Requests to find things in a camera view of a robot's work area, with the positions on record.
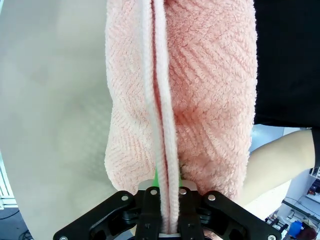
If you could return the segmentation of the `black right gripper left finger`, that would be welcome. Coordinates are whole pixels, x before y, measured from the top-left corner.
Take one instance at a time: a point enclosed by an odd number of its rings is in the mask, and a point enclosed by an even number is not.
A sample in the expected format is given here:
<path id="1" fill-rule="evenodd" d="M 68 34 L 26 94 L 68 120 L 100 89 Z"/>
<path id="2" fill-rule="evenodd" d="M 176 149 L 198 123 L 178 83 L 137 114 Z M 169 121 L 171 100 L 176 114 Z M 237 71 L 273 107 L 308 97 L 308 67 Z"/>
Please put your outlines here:
<path id="1" fill-rule="evenodd" d="M 121 190 L 58 230 L 54 240 L 114 240 L 136 227 L 137 240 L 157 240 L 161 231 L 158 175 L 143 181 L 135 195 Z"/>

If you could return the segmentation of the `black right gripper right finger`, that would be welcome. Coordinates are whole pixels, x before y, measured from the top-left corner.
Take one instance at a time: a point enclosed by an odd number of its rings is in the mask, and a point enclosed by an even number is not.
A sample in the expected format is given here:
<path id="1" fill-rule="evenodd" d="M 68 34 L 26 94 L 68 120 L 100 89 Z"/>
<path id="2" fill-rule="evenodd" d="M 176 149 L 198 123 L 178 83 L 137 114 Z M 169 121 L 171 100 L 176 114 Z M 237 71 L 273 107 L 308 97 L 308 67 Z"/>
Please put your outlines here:
<path id="1" fill-rule="evenodd" d="M 178 232 L 183 240 L 280 240 L 281 233 L 218 191 L 200 194 L 190 180 L 179 188 Z"/>

